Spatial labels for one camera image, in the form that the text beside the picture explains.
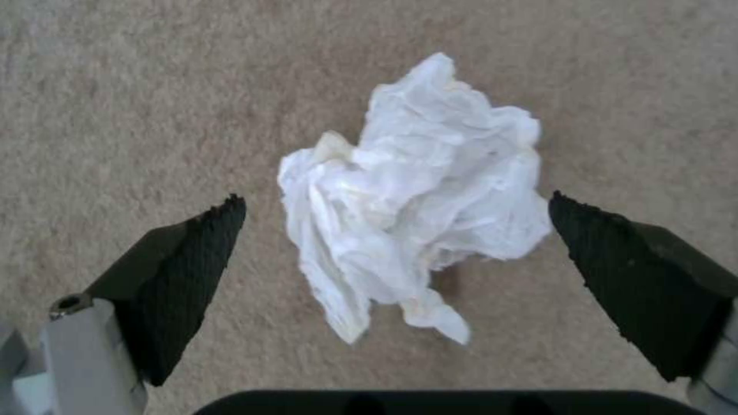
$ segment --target crumpled tissue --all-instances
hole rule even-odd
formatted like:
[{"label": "crumpled tissue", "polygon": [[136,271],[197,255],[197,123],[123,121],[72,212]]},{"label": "crumpled tissue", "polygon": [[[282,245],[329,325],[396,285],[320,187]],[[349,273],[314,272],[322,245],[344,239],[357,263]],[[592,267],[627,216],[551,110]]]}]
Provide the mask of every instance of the crumpled tissue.
[{"label": "crumpled tissue", "polygon": [[369,327],[372,301],[467,343],[466,321],[429,288],[431,271],[472,254],[520,258],[551,230],[535,190],[538,121],[490,106],[454,72],[447,56],[430,56],[374,89],[358,146],[328,131],[280,164],[300,270],[347,343]]}]

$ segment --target black foam pad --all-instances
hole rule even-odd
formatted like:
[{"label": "black foam pad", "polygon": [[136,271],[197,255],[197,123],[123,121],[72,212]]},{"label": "black foam pad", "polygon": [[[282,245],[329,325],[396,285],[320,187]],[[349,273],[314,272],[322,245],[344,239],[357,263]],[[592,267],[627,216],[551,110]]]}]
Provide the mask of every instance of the black foam pad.
[{"label": "black foam pad", "polygon": [[569,257],[623,337],[668,381],[699,374],[738,278],[662,227],[556,192],[548,206]]},{"label": "black foam pad", "polygon": [[164,383],[197,333],[246,216],[241,197],[146,233],[86,291],[115,305],[134,365]]}]

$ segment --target metal screw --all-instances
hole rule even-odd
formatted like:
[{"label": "metal screw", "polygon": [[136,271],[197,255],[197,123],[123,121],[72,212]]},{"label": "metal screw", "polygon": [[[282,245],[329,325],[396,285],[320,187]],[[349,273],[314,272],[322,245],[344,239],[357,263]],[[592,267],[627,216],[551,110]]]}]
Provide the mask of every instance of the metal screw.
[{"label": "metal screw", "polygon": [[92,298],[85,292],[67,295],[66,297],[59,298],[51,305],[49,318],[52,321],[58,320],[65,315],[72,315],[88,307],[92,307]]}]

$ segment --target floor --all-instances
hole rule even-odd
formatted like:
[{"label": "floor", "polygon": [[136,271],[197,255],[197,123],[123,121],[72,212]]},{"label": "floor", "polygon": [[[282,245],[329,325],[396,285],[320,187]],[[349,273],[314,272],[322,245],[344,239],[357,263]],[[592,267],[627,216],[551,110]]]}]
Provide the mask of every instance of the floor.
[{"label": "floor", "polygon": [[357,137],[372,88],[433,52],[542,121],[540,190],[662,224],[738,271],[734,0],[0,0],[0,318],[31,341],[146,230],[229,192],[249,214],[150,414],[258,388],[616,388],[682,398],[558,236],[439,275],[459,346],[376,308],[347,346],[283,232],[280,158]]}]

